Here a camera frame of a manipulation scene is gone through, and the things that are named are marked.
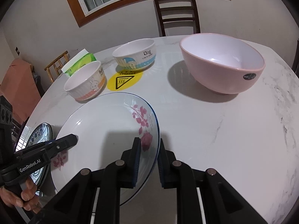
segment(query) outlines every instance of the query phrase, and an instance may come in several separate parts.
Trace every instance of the blue and white plate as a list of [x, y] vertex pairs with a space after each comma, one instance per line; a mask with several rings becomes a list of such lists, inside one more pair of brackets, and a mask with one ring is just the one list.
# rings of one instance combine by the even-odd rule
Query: blue and white plate
[[[42, 123], [30, 135], [26, 148], [40, 142], [50, 141], [52, 139], [53, 132], [51, 126], [47, 123]], [[31, 178], [33, 182], [37, 185], [38, 189], [42, 186], [44, 179], [49, 171], [49, 167], [50, 165], [47, 165], [31, 174]]]
[[51, 163], [54, 185], [60, 191], [82, 168], [103, 169], [131, 149], [141, 138], [138, 179], [134, 189], [121, 189], [120, 204], [135, 196], [144, 186], [157, 161], [160, 132], [152, 107], [130, 93], [101, 95], [81, 106], [62, 126], [57, 139], [68, 134], [78, 143], [60, 152]]

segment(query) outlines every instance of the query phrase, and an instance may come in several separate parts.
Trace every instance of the hand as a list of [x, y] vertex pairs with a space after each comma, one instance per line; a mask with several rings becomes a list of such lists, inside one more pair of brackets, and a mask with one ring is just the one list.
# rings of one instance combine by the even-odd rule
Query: hand
[[26, 186], [27, 189], [21, 193], [21, 197], [25, 202], [14, 193], [5, 189], [5, 187], [0, 188], [0, 198], [8, 207], [24, 207], [27, 211], [34, 211], [34, 213], [38, 213], [41, 210], [41, 205], [38, 202], [39, 196], [35, 194], [37, 186], [34, 184], [31, 177], [26, 179]]

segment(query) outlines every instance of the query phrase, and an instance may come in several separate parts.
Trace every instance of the metal bolt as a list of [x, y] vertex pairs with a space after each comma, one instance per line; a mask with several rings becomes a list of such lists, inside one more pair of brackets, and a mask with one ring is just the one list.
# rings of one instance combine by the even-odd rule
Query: metal bolt
[[88, 175], [89, 174], [89, 172], [90, 172], [90, 170], [88, 169], [88, 168], [84, 168], [84, 169], [82, 169], [81, 171], [80, 171], [80, 173], [81, 173], [81, 175]]
[[123, 160], [117, 160], [117, 161], [115, 162], [115, 164], [116, 164], [117, 166], [122, 166], [122, 165], [125, 164], [125, 161], [123, 161]]
[[179, 167], [182, 165], [182, 162], [178, 161], [178, 160], [175, 160], [172, 162], [172, 165], [175, 166], [175, 167]]
[[215, 175], [217, 173], [217, 171], [214, 168], [209, 168], [207, 170], [207, 173], [213, 176], [213, 175]]

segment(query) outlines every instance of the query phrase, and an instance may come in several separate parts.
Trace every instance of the round table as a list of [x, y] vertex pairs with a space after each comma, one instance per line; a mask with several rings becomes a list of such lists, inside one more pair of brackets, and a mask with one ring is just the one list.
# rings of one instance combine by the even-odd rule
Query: round table
[[[177, 159], [198, 170], [215, 168], [268, 223], [281, 223], [299, 195], [299, 79], [272, 49], [246, 41], [266, 61], [261, 77], [238, 95], [214, 94], [189, 73], [179, 48], [183, 37], [155, 38], [155, 63], [123, 91], [151, 104], [165, 148]], [[114, 49], [95, 54], [107, 79], [116, 73]], [[51, 85], [22, 139], [42, 122], [51, 124], [57, 135], [82, 106], [63, 90], [66, 81], [61, 75]], [[106, 87], [101, 95], [110, 92]], [[43, 191], [51, 188], [48, 180]], [[157, 167], [141, 192], [121, 207], [120, 220], [176, 223], [176, 191], [161, 188]]]

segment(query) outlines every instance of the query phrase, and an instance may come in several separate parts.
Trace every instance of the large pink bowl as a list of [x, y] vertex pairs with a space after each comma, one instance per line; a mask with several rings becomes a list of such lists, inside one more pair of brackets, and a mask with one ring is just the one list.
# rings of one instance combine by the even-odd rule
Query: large pink bowl
[[219, 34], [194, 34], [180, 42], [192, 76], [221, 94], [244, 92], [265, 68], [262, 55], [242, 40]]

